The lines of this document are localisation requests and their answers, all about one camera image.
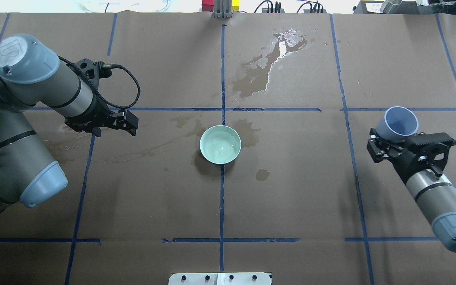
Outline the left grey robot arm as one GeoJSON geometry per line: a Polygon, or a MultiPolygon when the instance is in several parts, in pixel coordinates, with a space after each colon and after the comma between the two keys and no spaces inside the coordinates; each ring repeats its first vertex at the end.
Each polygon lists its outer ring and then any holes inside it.
{"type": "Polygon", "coordinates": [[[24,116],[43,103],[75,132],[100,137],[102,128],[136,135],[138,118],[109,102],[99,80],[122,65],[83,59],[71,63],[29,34],[0,42],[0,213],[15,203],[33,208],[64,190],[67,177],[24,116]]]}

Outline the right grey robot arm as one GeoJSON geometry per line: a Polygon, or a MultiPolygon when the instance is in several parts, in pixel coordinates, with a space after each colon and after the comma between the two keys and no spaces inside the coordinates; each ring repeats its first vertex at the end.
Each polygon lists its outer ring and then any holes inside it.
{"type": "Polygon", "coordinates": [[[445,132],[415,133],[392,142],[371,128],[367,141],[372,160],[391,162],[433,233],[456,253],[456,188],[444,173],[452,146],[456,140],[445,132]]]}

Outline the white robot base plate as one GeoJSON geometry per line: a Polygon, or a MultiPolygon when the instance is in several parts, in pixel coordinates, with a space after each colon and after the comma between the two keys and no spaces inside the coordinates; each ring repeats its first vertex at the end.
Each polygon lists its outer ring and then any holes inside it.
{"type": "Polygon", "coordinates": [[[169,285],[272,285],[266,272],[212,272],[172,274],[169,285]]]}

